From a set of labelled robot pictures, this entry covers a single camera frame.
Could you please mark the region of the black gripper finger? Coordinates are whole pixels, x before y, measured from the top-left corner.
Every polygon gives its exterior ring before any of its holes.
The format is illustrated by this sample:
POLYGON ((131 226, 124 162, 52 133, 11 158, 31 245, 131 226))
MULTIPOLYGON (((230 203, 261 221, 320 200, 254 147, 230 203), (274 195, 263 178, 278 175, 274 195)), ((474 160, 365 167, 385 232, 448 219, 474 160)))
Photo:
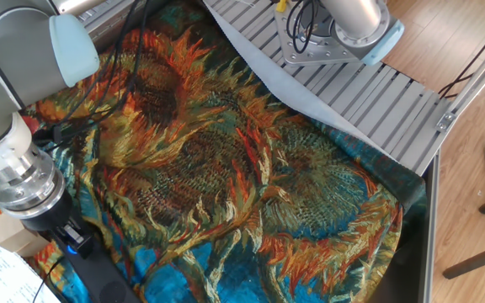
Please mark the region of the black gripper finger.
POLYGON ((72 240, 73 251, 82 258, 87 258, 94 249, 92 234, 78 235, 72 240))
POLYGON ((67 245, 81 245, 84 241, 83 236, 72 225, 58 226, 56 234, 67 245))

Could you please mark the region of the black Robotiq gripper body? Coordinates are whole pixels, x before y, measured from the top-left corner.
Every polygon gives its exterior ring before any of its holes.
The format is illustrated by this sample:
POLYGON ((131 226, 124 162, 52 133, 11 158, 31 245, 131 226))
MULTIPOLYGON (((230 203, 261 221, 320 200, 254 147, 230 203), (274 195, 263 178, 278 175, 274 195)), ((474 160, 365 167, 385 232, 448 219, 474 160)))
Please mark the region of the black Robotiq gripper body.
POLYGON ((72 208, 71 195, 64 193, 48 211, 30 219, 21 219, 21 222, 32 231, 49 231, 58 226, 64 226, 71 217, 72 208))

